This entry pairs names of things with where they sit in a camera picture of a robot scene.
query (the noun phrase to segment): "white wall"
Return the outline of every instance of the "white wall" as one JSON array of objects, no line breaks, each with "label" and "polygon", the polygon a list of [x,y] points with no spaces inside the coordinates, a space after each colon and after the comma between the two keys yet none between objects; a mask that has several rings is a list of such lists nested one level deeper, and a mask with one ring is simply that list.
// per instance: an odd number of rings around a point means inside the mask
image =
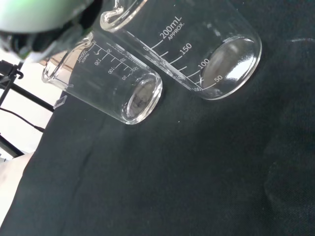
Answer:
[{"label": "white wall", "polygon": [[[5,52],[0,52],[0,60],[6,60],[12,64],[18,64],[19,60]],[[44,66],[40,64],[24,64],[22,72],[24,78],[16,80],[15,84],[31,92],[42,100],[54,105],[60,98],[61,90],[42,82],[41,73]],[[6,97],[2,108],[13,111],[34,125],[45,128],[52,113],[37,104],[29,101],[14,91],[10,91]],[[0,133],[14,146],[23,152],[34,152],[41,139],[42,133],[16,118],[11,114],[0,111]],[[2,158],[10,158],[7,153],[0,150]]]}]

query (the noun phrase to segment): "black cable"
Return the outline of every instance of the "black cable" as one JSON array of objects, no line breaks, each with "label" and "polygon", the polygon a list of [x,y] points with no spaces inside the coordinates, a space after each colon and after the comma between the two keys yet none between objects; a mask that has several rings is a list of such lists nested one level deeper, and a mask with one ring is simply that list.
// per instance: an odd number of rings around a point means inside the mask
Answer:
[{"label": "black cable", "polygon": [[29,124],[30,126],[32,126],[34,129],[38,130],[39,132],[44,133],[44,131],[45,131],[44,128],[39,127],[39,126],[36,126],[36,125],[33,125],[32,123],[30,123],[29,121],[27,121],[26,119],[24,119],[23,117],[19,116],[18,114],[14,113],[14,112],[12,112],[12,111],[9,111],[9,110],[4,109],[4,108],[1,108],[1,107],[0,107],[0,110],[1,110],[1,111],[4,111],[4,112],[8,112],[8,113],[10,113],[10,114],[12,114],[12,115],[14,115],[14,116],[20,118],[22,121],[26,122],[27,124]]}]

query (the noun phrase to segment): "glass beaker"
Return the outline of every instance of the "glass beaker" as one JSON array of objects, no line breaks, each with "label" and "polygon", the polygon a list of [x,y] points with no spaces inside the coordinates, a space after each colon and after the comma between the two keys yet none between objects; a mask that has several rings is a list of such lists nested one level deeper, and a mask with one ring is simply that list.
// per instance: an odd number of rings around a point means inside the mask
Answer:
[{"label": "glass beaker", "polygon": [[229,96],[255,71],[258,34],[227,0],[113,0],[101,27],[207,100]]},{"label": "glass beaker", "polygon": [[126,124],[143,121],[162,92],[155,71],[95,31],[72,52],[50,58],[42,77]]}]

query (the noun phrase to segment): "black cloth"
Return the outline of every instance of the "black cloth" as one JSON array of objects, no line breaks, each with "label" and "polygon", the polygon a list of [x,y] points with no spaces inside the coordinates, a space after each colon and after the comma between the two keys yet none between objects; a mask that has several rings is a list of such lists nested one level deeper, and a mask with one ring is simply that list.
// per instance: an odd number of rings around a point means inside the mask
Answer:
[{"label": "black cloth", "polygon": [[163,76],[135,126],[69,97],[1,236],[315,235],[315,2],[232,3],[263,41],[249,82],[208,102]]}]

